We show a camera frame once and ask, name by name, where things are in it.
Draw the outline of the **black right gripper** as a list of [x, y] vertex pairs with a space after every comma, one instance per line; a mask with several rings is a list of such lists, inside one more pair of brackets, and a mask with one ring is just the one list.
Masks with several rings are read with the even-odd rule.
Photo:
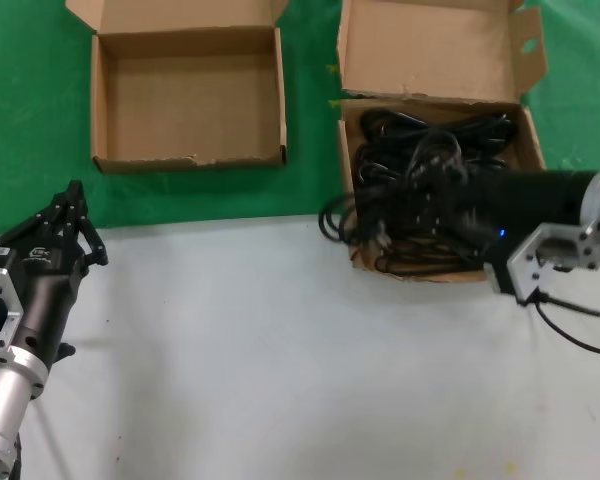
[[543, 224], [576, 226], [593, 172], [485, 170], [452, 190], [459, 232], [479, 242], [522, 238]]

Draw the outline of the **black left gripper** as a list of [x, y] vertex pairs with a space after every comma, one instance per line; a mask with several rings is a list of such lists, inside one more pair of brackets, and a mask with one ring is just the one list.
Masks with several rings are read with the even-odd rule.
[[[90, 248], [86, 255], [79, 235]], [[25, 274], [24, 313], [13, 345], [51, 368], [87, 266], [109, 263], [106, 247], [88, 216], [82, 182], [70, 181], [48, 206], [2, 234], [0, 246], [17, 252]]]

